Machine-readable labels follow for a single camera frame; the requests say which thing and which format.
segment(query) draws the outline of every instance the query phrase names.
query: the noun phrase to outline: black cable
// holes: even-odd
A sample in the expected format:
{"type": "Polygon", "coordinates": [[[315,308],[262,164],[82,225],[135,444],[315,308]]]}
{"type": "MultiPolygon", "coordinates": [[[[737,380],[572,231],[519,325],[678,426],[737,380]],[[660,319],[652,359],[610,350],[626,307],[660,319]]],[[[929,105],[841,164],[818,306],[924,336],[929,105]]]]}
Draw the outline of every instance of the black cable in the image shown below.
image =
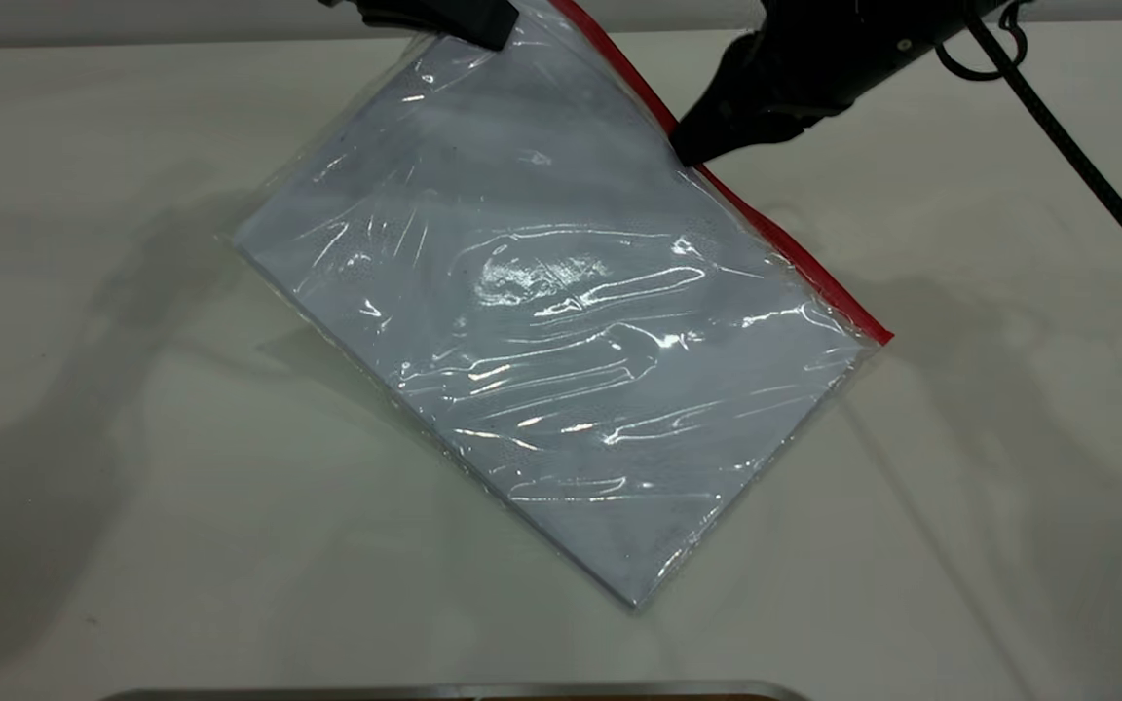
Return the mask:
{"type": "MultiPolygon", "coordinates": [[[[1012,4],[1018,6],[1023,3],[1023,1],[1026,0],[1012,0],[1012,4]]],[[[1010,19],[1005,26],[1000,22],[1002,28],[1006,28],[1008,31],[1019,30],[1019,18],[1015,15],[1003,12],[1003,18],[1010,19]]],[[[988,54],[990,59],[993,59],[994,67],[997,67],[997,75],[1008,81],[1008,85],[1011,85],[1012,92],[1015,92],[1015,96],[1020,98],[1023,105],[1028,108],[1029,114],[1032,114],[1033,119],[1037,120],[1037,123],[1046,132],[1046,136],[1055,142],[1056,147],[1059,147],[1059,151],[1067,158],[1067,163],[1073,165],[1076,173],[1085,181],[1085,185],[1094,191],[1096,199],[1103,203],[1104,207],[1111,213],[1111,216],[1114,218],[1114,221],[1119,222],[1119,225],[1122,227],[1122,196],[1103,177],[1103,173],[1098,172],[1098,168],[1089,160],[1085,151],[1082,151],[1082,147],[1072,138],[1072,135],[1067,133],[1064,124],[1060,124],[1059,120],[1055,119],[1055,114],[1051,114],[1050,109],[1046,107],[1041,98],[1038,98],[1032,85],[1029,85],[1029,81],[1024,80],[1024,76],[1020,74],[1020,68],[1008,56],[1006,52],[1003,52],[999,40],[994,39],[993,34],[985,27],[985,22],[981,19],[972,0],[965,0],[964,22],[969,28],[969,31],[972,31],[972,36],[976,37],[981,48],[988,54]]]]}
{"type": "MultiPolygon", "coordinates": [[[[1012,39],[1015,39],[1015,67],[1019,67],[1020,63],[1024,63],[1024,58],[1029,57],[1029,36],[1020,27],[1020,4],[1031,3],[1031,1],[1012,0],[1012,3],[1008,4],[1008,8],[1002,12],[1002,17],[999,18],[999,27],[1003,31],[1010,33],[1012,39]]],[[[938,52],[938,58],[941,59],[942,65],[947,66],[947,71],[953,72],[953,74],[958,75],[963,80],[981,83],[981,81],[999,80],[1002,77],[1002,71],[974,71],[963,65],[955,58],[951,58],[951,55],[947,52],[947,46],[941,44],[938,45],[936,52],[938,52]]]]}

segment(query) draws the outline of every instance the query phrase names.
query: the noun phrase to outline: table surface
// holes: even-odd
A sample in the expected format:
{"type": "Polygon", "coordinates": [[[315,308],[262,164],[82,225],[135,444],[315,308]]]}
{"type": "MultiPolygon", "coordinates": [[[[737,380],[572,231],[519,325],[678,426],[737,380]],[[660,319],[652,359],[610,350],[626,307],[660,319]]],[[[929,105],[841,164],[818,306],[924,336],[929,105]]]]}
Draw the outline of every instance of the table surface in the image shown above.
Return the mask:
{"type": "MultiPolygon", "coordinates": [[[[1122,190],[1122,24],[1030,34],[1122,190]]],[[[616,40],[681,112],[730,36],[616,40]]],[[[401,48],[0,49],[0,698],[1122,698],[1122,233],[1005,85],[716,165],[899,338],[628,616],[213,236],[401,48]]]]}

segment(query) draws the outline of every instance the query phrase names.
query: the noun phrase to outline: wall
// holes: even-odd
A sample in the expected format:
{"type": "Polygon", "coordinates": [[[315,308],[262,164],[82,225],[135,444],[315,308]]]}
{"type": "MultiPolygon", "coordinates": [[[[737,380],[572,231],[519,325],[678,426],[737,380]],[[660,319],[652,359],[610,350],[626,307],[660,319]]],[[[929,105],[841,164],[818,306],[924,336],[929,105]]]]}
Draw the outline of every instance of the wall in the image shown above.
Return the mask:
{"type": "MultiPolygon", "coordinates": [[[[610,31],[749,26],[757,0],[580,0],[610,31]]],[[[1122,18],[1122,0],[1040,0],[1034,18],[1122,18]]],[[[0,46],[374,34],[314,0],[0,0],[0,46]]]]}

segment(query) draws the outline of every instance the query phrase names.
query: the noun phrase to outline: plastic bag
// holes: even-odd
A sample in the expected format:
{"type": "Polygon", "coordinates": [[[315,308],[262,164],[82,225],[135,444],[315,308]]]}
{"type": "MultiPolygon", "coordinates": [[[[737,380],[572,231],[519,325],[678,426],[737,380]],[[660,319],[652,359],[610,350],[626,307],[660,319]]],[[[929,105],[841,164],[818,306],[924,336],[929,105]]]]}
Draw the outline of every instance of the plastic bag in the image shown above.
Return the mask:
{"type": "Polygon", "coordinates": [[[236,245],[637,607],[890,334],[678,164],[672,116],[578,6],[516,3],[503,53],[419,46],[236,245]]]}

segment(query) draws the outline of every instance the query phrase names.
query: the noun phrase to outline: red zipper seal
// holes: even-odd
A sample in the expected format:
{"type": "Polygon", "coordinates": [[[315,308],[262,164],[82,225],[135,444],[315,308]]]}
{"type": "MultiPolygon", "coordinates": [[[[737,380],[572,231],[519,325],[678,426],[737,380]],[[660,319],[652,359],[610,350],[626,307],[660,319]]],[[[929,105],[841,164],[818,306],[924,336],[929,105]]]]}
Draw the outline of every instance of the red zipper seal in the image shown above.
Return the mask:
{"type": "MultiPolygon", "coordinates": [[[[557,8],[558,11],[579,28],[579,31],[583,36],[587,36],[587,40],[595,46],[596,52],[605,57],[606,62],[609,62],[614,71],[617,71],[617,74],[623,76],[626,84],[645,103],[649,111],[655,117],[655,120],[661,123],[661,128],[664,128],[664,132],[672,132],[673,128],[678,126],[677,117],[673,117],[673,112],[669,111],[668,107],[664,107],[660,94],[655,93],[652,86],[643,80],[643,76],[636,71],[635,65],[629,63],[629,58],[623,54],[623,49],[614,44],[614,40],[609,38],[604,27],[600,27],[600,24],[596,22],[596,19],[592,19],[591,15],[588,15],[587,10],[580,8],[573,0],[551,0],[551,2],[553,8],[557,8]]],[[[709,172],[708,166],[698,166],[696,172],[708,178],[708,182],[738,210],[738,213],[743,214],[761,236],[776,248],[788,261],[791,261],[791,265],[799,270],[799,274],[808,283],[813,285],[816,292],[820,293],[825,302],[828,302],[830,306],[836,307],[842,314],[846,315],[846,319],[850,320],[856,328],[859,328],[859,331],[863,331],[868,338],[872,338],[873,341],[879,342],[881,345],[885,345],[890,342],[891,338],[894,338],[894,334],[886,331],[884,325],[877,322],[864,306],[861,306],[859,302],[856,302],[855,297],[852,297],[852,294],[833,275],[829,275],[829,271],[804,247],[799,245],[798,240],[794,240],[782,227],[776,225],[773,219],[766,218],[752,207],[751,204],[745,203],[742,196],[736,195],[730,187],[726,186],[726,183],[717,179],[717,176],[714,176],[712,172],[709,172]]]]}

